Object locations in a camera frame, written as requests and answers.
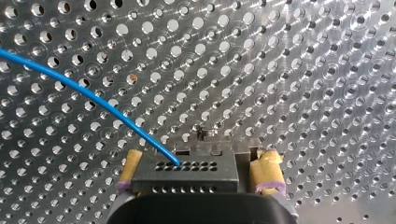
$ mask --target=yellow tape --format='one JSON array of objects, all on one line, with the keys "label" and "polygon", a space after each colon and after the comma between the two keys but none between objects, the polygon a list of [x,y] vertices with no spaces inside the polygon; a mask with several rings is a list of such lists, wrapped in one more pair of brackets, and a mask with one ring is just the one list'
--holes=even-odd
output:
[{"label": "yellow tape", "polygon": [[126,157],[125,165],[123,167],[120,181],[131,181],[134,176],[134,171],[136,171],[137,165],[142,158],[143,153],[139,150],[132,149],[129,150]]},{"label": "yellow tape", "polygon": [[276,151],[266,151],[259,159],[260,165],[262,166],[263,182],[281,182],[285,183],[283,178],[282,170],[280,169],[280,163],[282,157]]},{"label": "yellow tape", "polygon": [[[256,186],[271,182],[285,183],[280,163],[283,158],[276,151],[264,152],[260,159],[250,163],[250,192],[256,191]],[[263,189],[262,195],[278,193],[277,189]]]}]

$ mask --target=purple band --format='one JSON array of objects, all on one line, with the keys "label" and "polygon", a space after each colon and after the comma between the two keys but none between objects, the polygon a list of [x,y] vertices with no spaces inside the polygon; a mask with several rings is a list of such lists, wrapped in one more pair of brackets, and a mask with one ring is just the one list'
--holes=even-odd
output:
[{"label": "purple band", "polygon": [[286,196],[286,184],[283,182],[273,181],[259,184],[256,186],[256,193],[261,193],[263,189],[277,189],[282,195]]},{"label": "purple band", "polygon": [[132,189],[132,184],[131,181],[120,181],[117,187],[119,189],[119,192],[122,193]]}]

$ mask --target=blue wire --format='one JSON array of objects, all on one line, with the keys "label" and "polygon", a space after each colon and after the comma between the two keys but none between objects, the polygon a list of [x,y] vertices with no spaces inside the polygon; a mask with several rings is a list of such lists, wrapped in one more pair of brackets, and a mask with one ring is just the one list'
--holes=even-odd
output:
[{"label": "blue wire", "polygon": [[25,65],[33,70],[36,70],[39,73],[45,74],[49,77],[52,77],[52,78],[62,82],[64,85],[72,88],[75,91],[80,92],[81,94],[90,98],[92,101],[99,104],[104,109],[108,110],[108,112],[113,114],[114,117],[121,120],[124,124],[126,124],[126,126],[130,127],[132,130],[134,130],[135,133],[139,134],[142,138],[144,138],[146,141],[148,141],[153,147],[157,148],[174,165],[176,165],[176,166],[180,165],[180,161],[177,159],[177,157],[174,154],[172,154],[170,151],[168,151],[165,146],[161,145],[153,137],[151,137],[148,133],[146,133],[141,128],[139,128],[133,121],[126,118],[118,109],[114,108],[107,101],[96,96],[92,91],[89,91],[83,87],[80,87],[77,84],[77,82],[69,79],[68,77],[63,76],[62,74],[60,74],[52,69],[49,69],[46,66],[43,66],[39,63],[35,63],[35,62],[29,61],[27,59],[24,59],[18,55],[12,54],[4,49],[0,49],[0,58],[4,58],[7,60],[10,60],[11,62]]}]

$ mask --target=metal surface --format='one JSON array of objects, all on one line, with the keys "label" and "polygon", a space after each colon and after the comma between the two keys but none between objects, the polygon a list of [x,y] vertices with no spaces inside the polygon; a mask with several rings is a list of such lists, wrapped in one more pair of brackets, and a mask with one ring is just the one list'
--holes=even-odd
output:
[{"label": "metal surface", "polygon": [[[96,91],[157,139],[206,126],[276,147],[303,223],[394,223],[393,1],[0,8],[2,48]],[[0,71],[0,223],[104,223],[127,150],[151,147],[61,83],[4,61]]]},{"label": "metal surface", "polygon": [[237,192],[238,171],[231,150],[220,156],[178,156],[181,166],[143,154],[132,179],[135,193]]}]

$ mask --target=perforated metal sheet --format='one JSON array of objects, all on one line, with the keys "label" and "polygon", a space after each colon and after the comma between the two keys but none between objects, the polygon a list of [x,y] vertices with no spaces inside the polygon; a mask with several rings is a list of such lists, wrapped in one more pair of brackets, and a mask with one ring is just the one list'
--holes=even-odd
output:
[{"label": "perforated metal sheet", "polygon": [[[395,222],[393,1],[0,8],[2,48],[65,73],[157,139],[206,126],[285,153],[303,223]],[[127,150],[152,153],[102,108],[3,60],[0,134],[1,224],[105,223]]]}]

